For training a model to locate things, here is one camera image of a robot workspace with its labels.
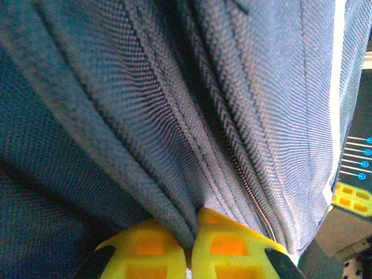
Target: textured nylon fabric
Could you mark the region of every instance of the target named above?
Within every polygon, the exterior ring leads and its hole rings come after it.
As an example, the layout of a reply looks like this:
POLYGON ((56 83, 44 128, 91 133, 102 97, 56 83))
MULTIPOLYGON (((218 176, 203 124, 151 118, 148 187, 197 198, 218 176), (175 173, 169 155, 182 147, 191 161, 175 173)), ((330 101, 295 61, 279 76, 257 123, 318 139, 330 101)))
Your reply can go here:
MULTIPOLYGON (((346 4, 341 142, 370 5, 346 4)), ((266 235, 233 157, 277 241, 301 253, 327 209, 334 9, 0 2, 1 274, 69 277, 84 252, 149 214, 191 249, 201 206, 266 235)))

